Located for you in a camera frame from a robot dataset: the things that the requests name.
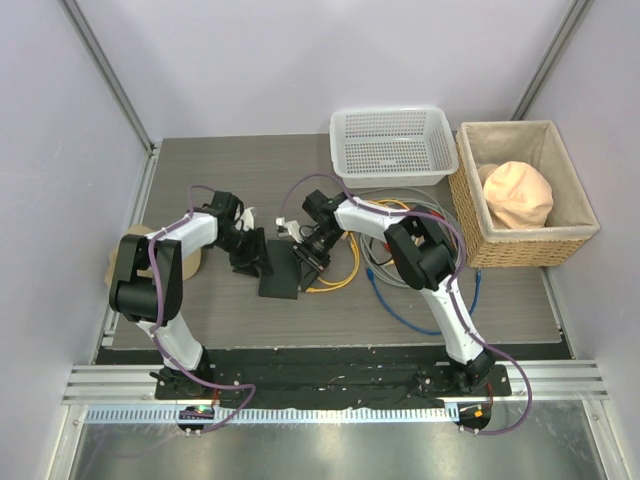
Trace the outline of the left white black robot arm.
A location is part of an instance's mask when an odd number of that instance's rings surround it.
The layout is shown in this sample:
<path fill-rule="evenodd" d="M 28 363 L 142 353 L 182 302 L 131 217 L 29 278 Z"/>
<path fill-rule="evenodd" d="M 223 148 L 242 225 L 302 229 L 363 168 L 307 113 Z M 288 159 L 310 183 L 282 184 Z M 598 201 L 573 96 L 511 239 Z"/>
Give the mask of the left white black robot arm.
<path fill-rule="evenodd" d="M 183 263 L 215 247 L 228 254 L 235 273 L 258 278 L 273 272 L 265 232 L 255 225 L 253 210 L 236 195 L 215 191 L 210 202 L 190 205 L 169 226 L 123 236 L 110 284 L 110 308 L 143 330 L 163 357 L 161 379 L 178 383 L 193 399 L 216 386 L 207 350 L 181 313 Z"/>

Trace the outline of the black network switch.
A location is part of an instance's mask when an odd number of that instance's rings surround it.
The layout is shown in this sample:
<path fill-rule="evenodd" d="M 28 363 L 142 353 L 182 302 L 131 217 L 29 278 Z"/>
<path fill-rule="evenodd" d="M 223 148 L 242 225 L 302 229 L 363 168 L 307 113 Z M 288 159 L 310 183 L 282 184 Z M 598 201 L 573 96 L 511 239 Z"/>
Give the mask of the black network switch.
<path fill-rule="evenodd" d="M 299 265 L 292 243 L 270 239 L 266 244 L 272 272 L 261 275 L 258 296 L 262 298 L 297 300 L 299 293 Z"/>

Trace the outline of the aluminium rail frame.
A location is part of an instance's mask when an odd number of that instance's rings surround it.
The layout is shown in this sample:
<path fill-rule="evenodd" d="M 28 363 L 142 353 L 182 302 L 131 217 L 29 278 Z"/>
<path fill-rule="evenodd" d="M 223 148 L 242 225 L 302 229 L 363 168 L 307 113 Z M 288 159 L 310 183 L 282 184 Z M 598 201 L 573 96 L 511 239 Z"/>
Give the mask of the aluminium rail frame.
<path fill-rule="evenodd" d="M 635 479 L 592 360 L 506 366 L 511 391 L 159 397 L 158 366 L 76 366 L 51 479 Z M 338 398 L 330 394 L 338 393 Z"/>

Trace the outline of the white plastic perforated basket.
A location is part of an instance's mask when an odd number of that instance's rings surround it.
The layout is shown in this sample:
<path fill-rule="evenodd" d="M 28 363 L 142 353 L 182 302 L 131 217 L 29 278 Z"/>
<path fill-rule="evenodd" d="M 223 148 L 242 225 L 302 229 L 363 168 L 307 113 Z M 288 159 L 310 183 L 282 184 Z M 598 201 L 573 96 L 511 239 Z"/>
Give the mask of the white plastic perforated basket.
<path fill-rule="evenodd" d="M 435 106 L 336 111 L 329 141 L 349 189 L 434 186 L 459 168 L 448 119 Z"/>

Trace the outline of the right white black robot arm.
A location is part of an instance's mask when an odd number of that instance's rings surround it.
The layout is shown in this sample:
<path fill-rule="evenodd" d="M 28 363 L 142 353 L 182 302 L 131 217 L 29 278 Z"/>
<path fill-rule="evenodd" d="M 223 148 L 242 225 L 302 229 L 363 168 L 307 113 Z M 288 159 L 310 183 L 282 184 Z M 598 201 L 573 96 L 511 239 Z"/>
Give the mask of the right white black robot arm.
<path fill-rule="evenodd" d="M 330 198 L 315 190 L 305 198 L 303 210 L 315 222 L 315 229 L 292 247 L 302 287 L 310 286 L 323 273 L 330 250 L 343 234 L 385 243 L 402 281 L 418 291 L 431 309 L 445 342 L 455 389 L 472 395 L 486 385 L 495 359 L 460 292 L 457 276 L 462 241 L 452 225 L 425 208 L 382 207 L 350 192 Z"/>

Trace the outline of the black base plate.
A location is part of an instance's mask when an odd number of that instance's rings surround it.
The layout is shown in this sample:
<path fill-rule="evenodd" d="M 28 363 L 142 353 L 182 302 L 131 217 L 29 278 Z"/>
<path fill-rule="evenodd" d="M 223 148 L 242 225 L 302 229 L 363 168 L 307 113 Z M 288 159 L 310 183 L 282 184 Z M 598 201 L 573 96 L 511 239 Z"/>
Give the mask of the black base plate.
<path fill-rule="evenodd" d="M 555 361 L 572 359 L 566 342 L 555 344 L 507 344 L 500 346 L 506 354 L 521 365 L 524 361 Z M 344 347 L 344 348 L 287 348 L 287 349 L 209 349 L 207 350 L 213 378 L 217 383 L 233 381 L 255 384 L 258 398 L 300 397 L 311 399 L 311 390 L 322 392 L 354 393 L 382 392 L 389 387 L 404 389 L 406 393 L 424 394 L 435 398 L 439 394 L 459 394 L 457 380 L 462 374 L 454 373 L 440 345 L 400 347 Z M 506 394 L 510 380 L 506 366 L 498 361 L 511 362 L 493 355 L 488 382 L 494 395 Z M 97 365 L 150 366 L 162 364 L 157 350 L 100 349 Z M 330 394 L 338 398 L 338 393 Z"/>

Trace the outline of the peach cloth hat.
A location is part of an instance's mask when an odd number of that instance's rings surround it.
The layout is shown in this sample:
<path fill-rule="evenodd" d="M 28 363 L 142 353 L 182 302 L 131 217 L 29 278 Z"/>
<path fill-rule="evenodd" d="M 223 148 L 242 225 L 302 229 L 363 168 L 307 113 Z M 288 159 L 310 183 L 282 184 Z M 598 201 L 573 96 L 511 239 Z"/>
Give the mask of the peach cloth hat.
<path fill-rule="evenodd" d="M 545 226 L 554 206 L 552 187 L 530 164 L 509 161 L 478 169 L 482 192 L 496 229 Z"/>

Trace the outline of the wicker basket with liner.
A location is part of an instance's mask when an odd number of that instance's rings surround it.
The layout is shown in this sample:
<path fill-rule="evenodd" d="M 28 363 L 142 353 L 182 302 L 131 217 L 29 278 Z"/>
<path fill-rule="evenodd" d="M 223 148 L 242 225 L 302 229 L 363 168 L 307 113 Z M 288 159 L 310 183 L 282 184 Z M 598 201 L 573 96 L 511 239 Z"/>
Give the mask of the wicker basket with liner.
<path fill-rule="evenodd" d="M 600 229 L 550 120 L 464 122 L 449 184 L 471 267 L 555 267 Z"/>

